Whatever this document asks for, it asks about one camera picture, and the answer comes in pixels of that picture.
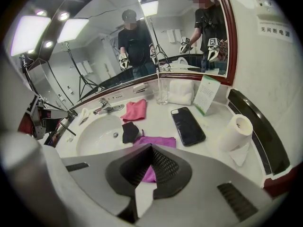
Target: black trim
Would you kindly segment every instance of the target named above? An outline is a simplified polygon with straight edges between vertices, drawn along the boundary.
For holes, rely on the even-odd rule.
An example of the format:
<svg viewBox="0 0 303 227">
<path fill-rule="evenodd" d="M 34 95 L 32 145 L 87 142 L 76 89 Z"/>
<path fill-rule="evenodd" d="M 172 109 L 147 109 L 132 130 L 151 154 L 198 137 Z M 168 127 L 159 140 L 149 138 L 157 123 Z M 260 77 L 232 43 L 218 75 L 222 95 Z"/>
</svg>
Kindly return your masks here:
<svg viewBox="0 0 303 227">
<path fill-rule="evenodd" d="M 231 102 L 228 103 L 228 106 L 231 108 L 231 110 L 233 110 L 235 114 L 241 114 L 240 111 Z M 252 140 L 255 143 L 258 153 L 260 154 L 266 175 L 272 174 L 265 150 L 263 149 L 262 144 L 255 132 L 252 133 Z"/>
<path fill-rule="evenodd" d="M 267 118 L 249 99 L 235 89 L 230 91 L 228 99 L 242 115 L 248 117 L 251 121 L 254 132 L 267 156 L 272 174 L 275 175 L 285 171 L 290 166 L 287 153 L 279 136 Z M 264 165 L 266 162 L 265 157 L 260 152 L 259 154 Z"/>
<path fill-rule="evenodd" d="M 89 167 L 89 165 L 86 162 L 81 162 L 78 164 L 68 165 L 65 167 L 68 172 L 72 172 L 72 171 L 77 171 L 77 170 Z"/>
</svg>

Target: toilet paper roll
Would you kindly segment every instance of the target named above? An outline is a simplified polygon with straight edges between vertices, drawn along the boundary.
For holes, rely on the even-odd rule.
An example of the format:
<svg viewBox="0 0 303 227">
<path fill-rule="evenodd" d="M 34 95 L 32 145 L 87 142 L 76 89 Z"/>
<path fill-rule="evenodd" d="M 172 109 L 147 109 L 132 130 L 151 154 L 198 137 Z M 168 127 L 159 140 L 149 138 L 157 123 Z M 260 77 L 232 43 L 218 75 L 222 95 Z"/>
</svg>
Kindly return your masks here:
<svg viewBox="0 0 303 227">
<path fill-rule="evenodd" d="M 250 120 L 242 114 L 232 117 L 218 140 L 220 150 L 228 152 L 243 147 L 251 140 L 253 127 Z"/>
</svg>

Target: pink cloth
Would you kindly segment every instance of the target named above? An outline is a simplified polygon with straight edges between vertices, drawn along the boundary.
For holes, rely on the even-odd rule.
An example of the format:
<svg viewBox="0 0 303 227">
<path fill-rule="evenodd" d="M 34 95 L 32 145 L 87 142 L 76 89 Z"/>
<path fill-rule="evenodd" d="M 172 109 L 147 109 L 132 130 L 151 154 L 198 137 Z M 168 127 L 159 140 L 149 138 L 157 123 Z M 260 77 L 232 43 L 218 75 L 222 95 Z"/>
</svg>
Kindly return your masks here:
<svg viewBox="0 0 303 227">
<path fill-rule="evenodd" d="M 155 144 L 161 146 L 167 146 L 176 148 L 176 139 L 174 137 L 164 138 L 164 137 L 148 137 L 148 136 L 141 136 L 134 142 L 134 145 L 141 145 L 141 144 Z M 156 181 L 156 174 L 153 171 L 153 168 L 150 166 L 147 169 L 147 172 L 142 179 L 143 182 L 147 183 L 155 183 Z"/>
<path fill-rule="evenodd" d="M 126 114 L 121 116 L 124 122 L 133 121 L 139 119 L 145 119 L 146 115 L 146 100 L 141 99 L 140 101 L 133 103 L 129 102 L 126 104 Z"/>
</svg>

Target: purple cloth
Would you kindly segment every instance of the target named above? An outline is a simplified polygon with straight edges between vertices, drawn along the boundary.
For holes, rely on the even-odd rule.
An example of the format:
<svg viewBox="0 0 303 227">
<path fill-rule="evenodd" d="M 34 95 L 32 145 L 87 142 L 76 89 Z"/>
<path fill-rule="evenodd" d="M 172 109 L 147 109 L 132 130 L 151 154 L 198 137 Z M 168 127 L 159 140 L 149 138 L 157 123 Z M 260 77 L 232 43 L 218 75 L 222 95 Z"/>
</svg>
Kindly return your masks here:
<svg viewBox="0 0 303 227">
<path fill-rule="evenodd" d="M 176 148 L 176 139 L 174 137 L 164 138 L 164 137 L 141 136 L 135 141 L 133 145 L 135 146 L 135 145 L 148 144 L 148 143 Z M 147 172 L 145 173 L 145 176 L 142 179 L 142 181 L 146 183 L 156 182 L 156 174 L 151 166 L 147 169 Z"/>
</svg>

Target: sink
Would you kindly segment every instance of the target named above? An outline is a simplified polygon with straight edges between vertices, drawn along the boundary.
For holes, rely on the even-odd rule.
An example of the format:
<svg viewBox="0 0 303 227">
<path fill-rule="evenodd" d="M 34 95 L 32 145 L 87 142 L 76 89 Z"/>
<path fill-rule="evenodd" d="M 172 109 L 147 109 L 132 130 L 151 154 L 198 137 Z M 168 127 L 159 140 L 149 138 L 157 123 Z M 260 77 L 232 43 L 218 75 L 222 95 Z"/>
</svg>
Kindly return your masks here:
<svg viewBox="0 0 303 227">
<path fill-rule="evenodd" d="M 98 118 L 80 135 L 77 155 L 88 156 L 123 149 L 122 134 L 120 118 L 113 115 Z"/>
</svg>

